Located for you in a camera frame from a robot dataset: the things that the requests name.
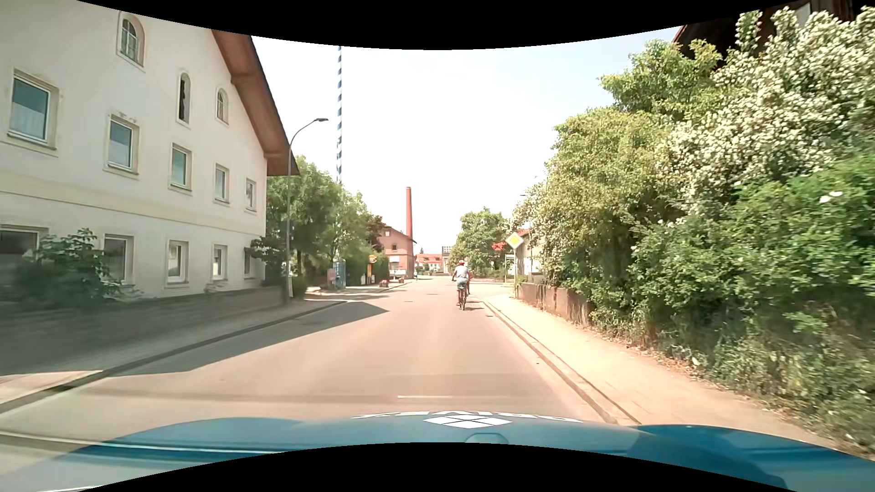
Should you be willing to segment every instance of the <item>street light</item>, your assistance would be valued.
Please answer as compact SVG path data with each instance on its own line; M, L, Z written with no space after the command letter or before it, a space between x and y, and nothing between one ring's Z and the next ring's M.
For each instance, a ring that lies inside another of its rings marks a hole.
M289 140L289 170L285 174L285 282L283 282L285 287L283 288L283 304L288 304L289 297L291 297L291 249L289 245L289 229L291 228L291 186L289 183L291 181L291 161L295 158L295 153L291 151L291 143L295 141L295 137L297 137L298 133L304 128L307 128L315 122L321 123L326 121L328 121L328 118L316 118L302 126L300 130L296 131L295 134L291 136L291 140Z

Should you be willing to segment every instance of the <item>red brick chimney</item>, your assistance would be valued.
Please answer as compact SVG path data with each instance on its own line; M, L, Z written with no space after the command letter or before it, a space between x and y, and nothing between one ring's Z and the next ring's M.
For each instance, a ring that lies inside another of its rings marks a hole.
M410 186L407 186L407 237L413 238L413 200L410 198Z

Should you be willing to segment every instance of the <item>curb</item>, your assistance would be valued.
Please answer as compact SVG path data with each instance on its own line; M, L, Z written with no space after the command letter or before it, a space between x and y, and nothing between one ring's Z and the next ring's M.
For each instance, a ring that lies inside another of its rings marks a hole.
M138 359L138 360L132 361L132 362L126 362L122 365L115 366L114 368L104 369L104 370L95 372L94 374L89 374L87 376L76 378L72 381L67 381L65 383L60 383L60 384L51 386L49 388L44 388L43 390L35 391L35 392L31 393L30 395L24 395L23 397L18 397L18 398L15 398L13 400L9 400L7 402L1 403L0 404L0 414L7 412L7 411L10 411L10 410L14 410L16 408L19 408L19 407L22 407L22 406L25 406L28 404L36 403L39 400L42 400L44 398L48 398L52 395L57 395L59 393L63 393L64 391L79 388L81 386L93 383L95 381L100 381L103 378L110 377L112 375L119 374L119 373L122 373L122 372L127 371L127 370L135 369L135 368L138 368L140 366L144 366L146 364L151 364L153 362L160 361L161 359L165 359L167 357L172 357L174 355L183 354L185 352L188 352L189 350L194 350L195 348L205 347L207 345L211 345L211 344L219 342L219 341L228 340L230 338L234 338L235 336L239 336L242 334L252 333L254 331L258 331L258 330L266 328L266 327L272 327L274 325L284 323L285 321L291 321L291 320L294 320L296 318L300 318L300 317L305 316L307 314L312 314L312 313L315 313L318 311L323 311L325 309L328 309L329 307L334 307L338 304L345 304L346 302L347 301L345 301L345 300L326 301L326 303L325 303L326 306L314 307L313 309L311 309L309 311L290 314L288 316L283 316L282 318L278 318L276 320L265 321L265 322L260 323L258 325L253 325L251 327L245 327L243 329L240 329L240 330L237 330L237 331L234 331L231 333L215 336L215 337L207 339L207 340L195 341L194 343L189 343L188 345L184 345L182 347L177 347L177 348L174 348L172 350L162 352L160 354L150 355L148 357L144 357L142 359Z
M571 368L565 361L554 354L544 344L533 337L529 332L517 325L501 309L495 307L489 301L482 299L489 311L511 329L522 341L528 345L547 365L553 369L559 377L568 384L593 410L608 424L615 425L641 425L635 417L623 410L611 398L602 393L598 388L587 381L583 376Z

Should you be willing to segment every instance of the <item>white flowering shrub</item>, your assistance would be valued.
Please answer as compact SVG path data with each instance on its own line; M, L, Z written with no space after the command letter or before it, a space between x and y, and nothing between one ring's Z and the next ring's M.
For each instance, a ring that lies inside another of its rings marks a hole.
M738 20L738 49L712 77L718 96L665 142L665 176L686 178L683 196L724 200L756 179L820 172L846 156L875 116L875 9L854 22L826 11L804 26L787 8L776 35L755 53L760 12Z

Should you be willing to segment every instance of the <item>bush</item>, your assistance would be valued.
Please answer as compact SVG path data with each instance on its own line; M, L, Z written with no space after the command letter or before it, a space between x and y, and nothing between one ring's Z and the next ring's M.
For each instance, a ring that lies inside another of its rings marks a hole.
M659 225L632 268L669 352L875 451L875 155Z
M17 265L5 297L30 309L89 309L120 299L122 284L109 277L96 240L87 228L41 238L33 256Z
M295 299L303 299L307 294L307 279L296 275L291 278L291 295Z

